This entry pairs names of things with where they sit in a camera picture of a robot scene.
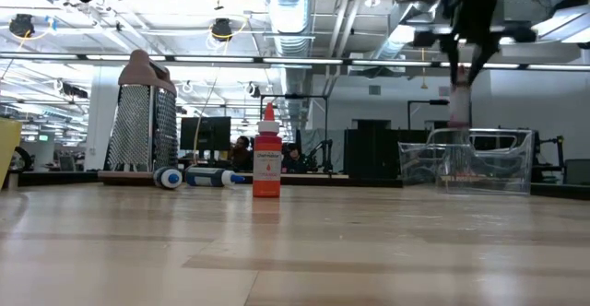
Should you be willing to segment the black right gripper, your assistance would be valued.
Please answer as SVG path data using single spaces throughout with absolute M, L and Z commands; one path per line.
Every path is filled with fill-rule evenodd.
M 493 16 L 498 0 L 426 0 L 413 1 L 433 4 L 442 9 L 442 18 L 450 22 L 450 30 L 446 33 L 433 30 L 417 30 L 414 32 L 412 45 L 430 47 L 434 43 L 440 45 L 449 62 L 451 84 L 458 84 L 459 52 L 458 41 L 463 39 L 475 44 L 469 67 L 467 83 L 471 86 L 485 63 L 500 50 L 500 39 L 511 38 L 516 42 L 534 42 L 537 32 L 528 21 L 509 22 L 493 29 Z

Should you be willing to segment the clear plastic bin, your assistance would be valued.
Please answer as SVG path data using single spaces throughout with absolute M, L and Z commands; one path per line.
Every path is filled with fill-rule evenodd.
M 400 177 L 444 194 L 528 195 L 534 140 L 525 129 L 435 129 L 423 143 L 398 144 Z

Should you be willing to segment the dark cabinet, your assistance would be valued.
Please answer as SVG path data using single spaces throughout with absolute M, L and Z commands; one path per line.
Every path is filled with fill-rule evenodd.
M 392 128 L 386 120 L 354 120 L 344 131 L 344 172 L 357 179 L 396 179 L 398 143 L 425 143 L 429 131 Z

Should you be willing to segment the grey box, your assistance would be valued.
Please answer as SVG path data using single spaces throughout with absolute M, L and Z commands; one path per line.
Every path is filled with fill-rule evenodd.
M 564 164 L 564 184 L 590 186 L 590 159 L 567 159 Z

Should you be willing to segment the long overhead light bar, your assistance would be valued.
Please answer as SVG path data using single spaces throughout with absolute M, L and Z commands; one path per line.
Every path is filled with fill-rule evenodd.
M 19 53 L 0 52 L 0 59 L 33 60 L 47 62 L 108 62 L 119 63 L 131 60 L 125 54 L 75 54 L 75 53 Z M 449 68 L 449 62 L 414 61 L 414 60 L 367 60 L 349 58 L 303 58 L 303 57 L 260 57 L 260 56 L 228 56 L 228 55 L 154 55 L 154 62 L 168 64 L 196 65 L 305 65 L 305 66 L 358 66 L 358 67 L 406 67 L 406 68 Z M 557 71 L 557 72 L 590 72 L 590 65 L 558 65 L 558 64 L 507 64 L 487 63 L 484 69 L 518 70 L 518 71 Z

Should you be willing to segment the person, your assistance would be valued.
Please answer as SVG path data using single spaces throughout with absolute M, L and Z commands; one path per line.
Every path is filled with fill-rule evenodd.
M 305 173 L 307 171 L 305 156 L 300 153 L 296 144 L 287 145 L 287 154 L 282 161 L 282 169 L 286 173 Z
M 231 167 L 235 171 L 251 171 L 253 168 L 253 157 L 249 150 L 249 139 L 241 135 L 237 138 L 235 145 L 230 150 Z

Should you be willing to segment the black hanging ceiling device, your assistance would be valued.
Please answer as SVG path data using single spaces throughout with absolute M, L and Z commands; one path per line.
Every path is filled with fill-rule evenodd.
M 230 41 L 233 36 L 228 18 L 216 18 L 210 32 L 212 38 L 220 42 Z
M 30 38 L 35 32 L 32 15 L 16 14 L 9 23 L 9 31 L 19 38 Z

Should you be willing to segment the black computer monitor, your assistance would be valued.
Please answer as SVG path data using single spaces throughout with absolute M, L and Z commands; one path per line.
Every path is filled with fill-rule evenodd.
M 182 118 L 180 149 L 228 151 L 230 129 L 231 118 L 226 116 Z

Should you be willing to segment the silver ventilation duct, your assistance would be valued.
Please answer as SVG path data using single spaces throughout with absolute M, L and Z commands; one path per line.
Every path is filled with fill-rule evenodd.
M 311 53 L 313 0 L 267 0 L 271 28 L 275 33 L 276 54 L 283 58 L 307 58 Z M 281 70 L 281 86 L 286 94 L 301 95 L 300 100 L 287 100 L 290 127 L 302 129 L 307 122 L 311 91 L 308 65 L 289 65 Z

